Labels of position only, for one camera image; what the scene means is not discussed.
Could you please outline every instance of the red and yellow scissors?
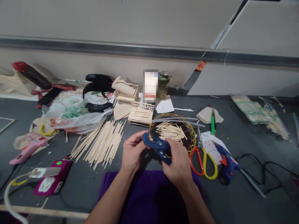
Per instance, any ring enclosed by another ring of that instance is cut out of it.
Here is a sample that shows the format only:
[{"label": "red and yellow scissors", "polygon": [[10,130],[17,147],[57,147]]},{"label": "red and yellow scissors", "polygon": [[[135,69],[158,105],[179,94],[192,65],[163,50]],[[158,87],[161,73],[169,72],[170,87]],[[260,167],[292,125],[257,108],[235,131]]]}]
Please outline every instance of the red and yellow scissors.
[{"label": "red and yellow scissors", "polygon": [[[202,138],[201,138],[201,135],[200,135],[200,131],[199,131],[199,128],[197,128],[197,142],[198,142],[198,147],[195,146],[194,150],[191,152],[191,154],[189,155],[189,159],[190,159],[190,164],[191,164],[191,169],[193,170],[194,173],[196,173],[198,176],[205,176],[207,179],[209,180],[214,180],[216,179],[216,177],[218,176],[218,167],[217,167],[217,164],[215,163],[213,157],[206,152],[205,148],[203,147],[202,145]],[[198,148],[201,148],[202,151],[203,151],[203,163],[202,163],[202,159],[200,157],[200,154],[199,154],[199,149]],[[199,162],[199,165],[200,165],[200,169],[201,169],[201,172],[198,173],[196,171],[196,169],[193,167],[193,164],[192,164],[192,155],[193,153],[196,152],[197,154],[197,157],[198,157],[198,162]],[[210,160],[212,161],[213,165],[214,165],[214,174],[212,176],[208,176],[207,173],[206,173],[206,159],[207,159],[207,155],[208,157],[210,158]]]}]

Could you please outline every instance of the green jar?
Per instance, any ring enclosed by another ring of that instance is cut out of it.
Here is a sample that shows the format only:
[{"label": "green jar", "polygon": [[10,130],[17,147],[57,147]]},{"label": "green jar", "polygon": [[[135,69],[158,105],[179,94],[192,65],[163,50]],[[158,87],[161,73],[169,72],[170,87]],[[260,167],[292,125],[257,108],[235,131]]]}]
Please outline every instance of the green jar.
[{"label": "green jar", "polygon": [[158,79],[158,95],[157,100],[162,100],[166,97],[168,92],[168,83],[171,80],[171,75],[167,71],[161,71]]}]

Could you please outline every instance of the purple cloth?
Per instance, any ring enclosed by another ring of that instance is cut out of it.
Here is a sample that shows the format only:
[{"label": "purple cloth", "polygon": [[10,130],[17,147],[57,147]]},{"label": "purple cloth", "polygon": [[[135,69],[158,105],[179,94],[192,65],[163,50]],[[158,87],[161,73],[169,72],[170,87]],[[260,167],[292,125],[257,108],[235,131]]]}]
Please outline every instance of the purple cloth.
[{"label": "purple cloth", "polygon": [[[118,172],[106,173],[101,187],[102,198]],[[200,189],[198,176],[192,172]],[[139,170],[132,181],[119,223],[188,223],[180,192],[162,170]]]}]

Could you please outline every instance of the hand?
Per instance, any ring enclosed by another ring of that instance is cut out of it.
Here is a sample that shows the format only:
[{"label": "hand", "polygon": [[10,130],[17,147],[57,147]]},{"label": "hand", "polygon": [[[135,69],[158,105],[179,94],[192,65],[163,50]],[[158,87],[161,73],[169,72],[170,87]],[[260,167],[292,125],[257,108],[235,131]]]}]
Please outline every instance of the hand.
[{"label": "hand", "polygon": [[178,190],[194,183],[187,149],[178,141],[165,139],[171,147],[172,163],[168,166],[162,161],[163,172]]},{"label": "hand", "polygon": [[140,154],[145,148],[150,149],[142,141],[142,136],[147,131],[137,132],[124,141],[124,151],[122,154],[121,169],[134,173],[139,169],[140,166]]}]

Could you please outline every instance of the white paper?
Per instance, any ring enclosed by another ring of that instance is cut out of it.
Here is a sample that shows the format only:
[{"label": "white paper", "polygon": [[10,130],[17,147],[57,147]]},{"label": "white paper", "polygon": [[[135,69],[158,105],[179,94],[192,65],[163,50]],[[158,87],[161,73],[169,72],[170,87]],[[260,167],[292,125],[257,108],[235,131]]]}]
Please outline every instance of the white paper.
[{"label": "white paper", "polygon": [[168,113],[174,111],[171,98],[167,95],[163,100],[157,100],[156,110],[158,114]]},{"label": "white paper", "polygon": [[227,147],[220,139],[218,139],[214,135],[212,135],[212,133],[210,131],[201,133],[201,136],[202,136],[202,145],[205,148],[206,152],[212,156],[212,158],[214,159],[214,161],[217,165],[220,165],[222,156],[217,151],[217,148],[214,145],[213,141],[216,142],[218,145],[221,145],[223,148],[225,148],[228,151]]}]

